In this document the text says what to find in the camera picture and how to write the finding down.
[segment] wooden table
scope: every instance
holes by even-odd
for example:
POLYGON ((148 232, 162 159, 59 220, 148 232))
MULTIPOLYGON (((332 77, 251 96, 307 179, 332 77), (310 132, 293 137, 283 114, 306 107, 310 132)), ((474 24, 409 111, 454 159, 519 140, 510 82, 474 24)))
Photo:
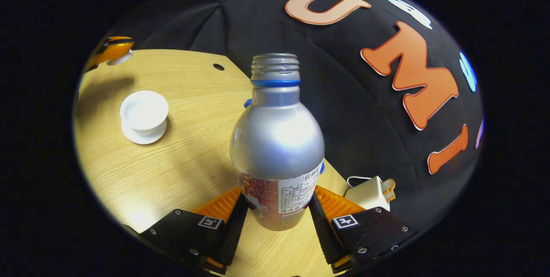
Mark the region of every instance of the wooden table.
MULTIPOLYGON (((128 61, 84 75, 75 141, 92 189, 118 222, 143 232, 172 209, 191 210, 237 187, 229 158, 232 127, 251 96, 249 79, 227 57, 181 50, 136 50, 128 61), (213 64, 220 64, 218 70, 213 64), (120 105, 135 91, 168 101, 167 131, 157 142, 130 142, 120 105)), ((318 185, 343 195, 345 180, 325 160, 318 185)), ((309 210, 299 225, 270 231, 249 211, 226 276, 333 276, 309 210)))

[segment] silver bottle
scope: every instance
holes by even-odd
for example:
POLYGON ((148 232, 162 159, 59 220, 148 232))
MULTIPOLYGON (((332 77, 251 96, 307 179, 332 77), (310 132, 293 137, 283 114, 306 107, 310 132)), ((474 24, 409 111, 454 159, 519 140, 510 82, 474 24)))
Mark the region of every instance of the silver bottle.
POLYGON ((298 64, 293 54, 254 57, 253 102, 237 121, 229 150, 254 217, 275 231, 300 222, 324 158, 321 128, 300 103, 298 64))

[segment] threaded bottle mouth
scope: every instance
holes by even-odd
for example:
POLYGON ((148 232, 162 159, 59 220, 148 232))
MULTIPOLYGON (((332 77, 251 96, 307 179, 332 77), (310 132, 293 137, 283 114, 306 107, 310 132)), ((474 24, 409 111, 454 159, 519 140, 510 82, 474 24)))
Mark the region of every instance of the threaded bottle mouth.
POLYGON ((274 85, 276 85, 275 82, 280 81, 286 87, 298 85, 300 82, 299 64, 297 56, 290 53, 254 56, 251 81, 254 85, 258 85, 260 81, 274 82, 274 85))

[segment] orange letter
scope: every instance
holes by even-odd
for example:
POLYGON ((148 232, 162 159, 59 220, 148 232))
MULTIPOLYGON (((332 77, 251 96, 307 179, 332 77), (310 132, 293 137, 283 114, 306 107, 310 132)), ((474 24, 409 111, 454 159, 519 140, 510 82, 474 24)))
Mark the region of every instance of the orange letter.
POLYGON ((338 22, 359 7, 371 7, 363 0, 342 0, 328 11, 323 13, 312 12, 308 9, 309 3, 315 0, 289 0, 285 5, 288 15, 310 24, 331 24, 338 22))
POLYGON ((401 91, 425 87, 417 94, 407 93, 403 105, 415 128, 423 130, 428 119, 452 97, 458 97, 458 86, 450 71, 444 67, 426 68, 426 40, 404 22, 397 22, 399 32, 379 48, 363 48, 361 57, 383 76, 390 75, 390 64, 401 56, 395 72, 393 89, 401 91))
POLYGON ((445 147, 440 152, 432 152, 428 156, 428 171, 430 174, 440 170, 440 167, 443 164, 446 164, 450 159, 452 159, 458 152, 466 149, 468 145, 468 127, 466 125, 462 126, 462 132, 456 140, 454 140, 450 145, 445 147))

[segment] blue clip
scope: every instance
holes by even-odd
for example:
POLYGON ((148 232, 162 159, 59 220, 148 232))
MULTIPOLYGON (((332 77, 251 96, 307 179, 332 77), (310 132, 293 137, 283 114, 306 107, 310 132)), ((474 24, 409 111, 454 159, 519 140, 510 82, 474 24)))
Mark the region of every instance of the blue clip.
POLYGON ((252 104, 252 99, 248 99, 248 100, 244 103, 244 108, 248 107, 250 104, 252 104))

